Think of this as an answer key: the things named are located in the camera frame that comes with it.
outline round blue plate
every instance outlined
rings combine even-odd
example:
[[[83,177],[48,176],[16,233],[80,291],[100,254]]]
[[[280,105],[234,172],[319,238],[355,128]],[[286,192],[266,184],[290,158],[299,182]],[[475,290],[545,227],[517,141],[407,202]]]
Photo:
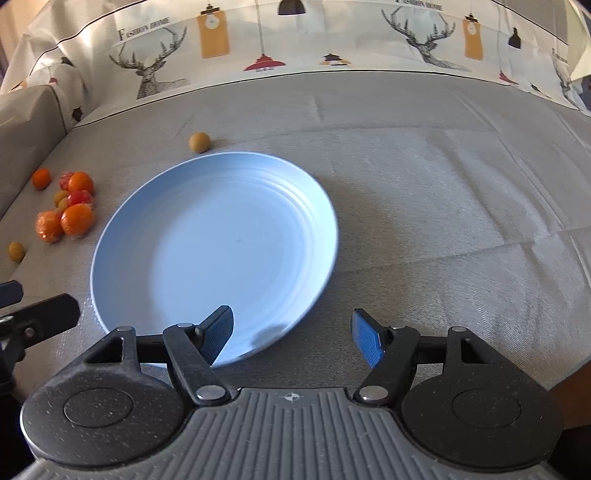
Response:
[[[90,292],[105,329],[138,335],[200,323],[220,305],[234,333],[215,366],[250,356],[310,310],[335,264],[324,190],[295,165],[224,152],[177,165],[115,212],[96,247]]]

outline silver rivet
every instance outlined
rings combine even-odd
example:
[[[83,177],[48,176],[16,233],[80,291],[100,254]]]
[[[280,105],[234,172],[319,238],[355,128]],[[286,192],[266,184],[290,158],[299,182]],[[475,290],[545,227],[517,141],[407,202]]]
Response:
[[[359,396],[367,402],[383,400],[388,396],[388,390],[379,385],[367,385],[359,390]]]
[[[226,395],[226,389],[219,385],[204,385],[195,392],[199,400],[220,400]]]

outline small yellow fruit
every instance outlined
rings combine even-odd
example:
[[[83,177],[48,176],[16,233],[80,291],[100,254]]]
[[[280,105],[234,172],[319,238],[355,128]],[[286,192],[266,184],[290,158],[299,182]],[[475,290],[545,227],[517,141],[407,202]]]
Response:
[[[69,206],[70,205],[68,205],[68,197],[66,196],[66,198],[61,199],[60,203],[57,204],[57,209],[60,211],[60,213],[63,213],[64,210],[66,210]]]
[[[8,258],[16,263],[22,262],[25,258],[25,247],[19,242],[12,242],[8,246]]]
[[[212,141],[209,135],[203,132],[197,132],[189,138],[189,148],[195,153],[203,153],[212,147]]]
[[[60,202],[65,199],[68,198],[68,195],[70,193],[67,190],[60,190],[59,192],[57,192],[54,196],[53,196],[53,203],[56,207],[60,206]]]

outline deer print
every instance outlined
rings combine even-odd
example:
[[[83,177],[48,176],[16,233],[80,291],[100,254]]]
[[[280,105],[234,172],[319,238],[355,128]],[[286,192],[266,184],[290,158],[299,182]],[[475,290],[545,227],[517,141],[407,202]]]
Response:
[[[431,52],[435,50],[435,48],[437,47],[437,40],[442,40],[444,38],[450,37],[452,33],[454,33],[456,29],[455,22],[453,23],[452,27],[449,28],[449,24],[445,21],[442,14],[439,14],[441,20],[443,20],[443,24],[445,25],[443,30],[439,31],[437,29],[437,25],[434,23],[433,33],[427,35],[427,40],[425,43],[419,43],[413,31],[408,29],[408,18],[404,22],[404,27],[402,27],[400,22],[396,21],[396,14],[401,8],[402,7],[398,7],[396,10],[394,10],[390,15],[390,19],[386,17],[386,13],[384,13],[384,10],[382,10],[382,15],[384,16],[384,19],[386,20],[386,22],[388,22],[390,27],[392,27],[398,33],[404,35],[407,38],[407,43],[411,47],[414,47],[418,50],[418,52],[421,54],[421,57],[423,57],[423,61],[425,63],[429,63],[431,65],[435,65],[436,67],[441,67],[444,69],[463,70],[464,72],[470,71],[467,68],[464,68],[460,65],[456,65],[455,63],[452,63],[450,61],[436,59],[435,57],[433,57],[433,55],[431,55]]]
[[[175,82],[158,82],[156,81],[155,74],[156,72],[166,65],[166,61],[164,60],[169,55],[173,54],[175,51],[179,49],[181,43],[187,34],[187,27],[185,27],[183,31],[183,36],[179,39],[178,35],[169,30],[168,28],[164,27],[164,29],[171,33],[173,36],[173,42],[166,48],[164,43],[160,42],[160,46],[162,47],[162,53],[156,57],[156,61],[148,66],[144,67],[144,64],[140,61],[135,59],[135,52],[131,54],[131,61],[125,60],[121,55],[123,55],[123,49],[125,48],[126,44],[123,44],[121,50],[119,51],[119,59],[115,60],[111,55],[109,58],[116,64],[119,65],[122,69],[134,69],[136,75],[142,77],[142,81],[139,84],[138,96],[137,99],[144,98],[150,95],[155,95],[156,93],[165,92],[166,90],[171,90],[173,88],[184,87],[189,84],[187,79],[176,80]]]

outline gray tablecloth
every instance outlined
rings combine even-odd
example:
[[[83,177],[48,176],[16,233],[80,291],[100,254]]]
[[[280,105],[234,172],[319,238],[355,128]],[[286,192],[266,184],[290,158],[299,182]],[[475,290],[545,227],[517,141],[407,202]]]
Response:
[[[33,221],[54,189],[29,184],[0,221],[0,245],[28,248],[19,266],[2,257],[0,280],[22,282],[27,303],[65,291],[83,310],[77,328],[18,365],[23,394],[103,335],[89,299],[100,232],[136,188],[191,158],[194,131],[208,132],[218,151],[300,165],[327,190],[339,220],[326,291],[286,337],[219,369],[231,385],[355,387],[368,371],[350,338],[356,307],[425,335],[465,325],[545,386],[589,355],[589,119],[479,80],[299,74],[151,103],[59,143],[44,166],[93,176],[98,224],[84,239],[43,244]]]

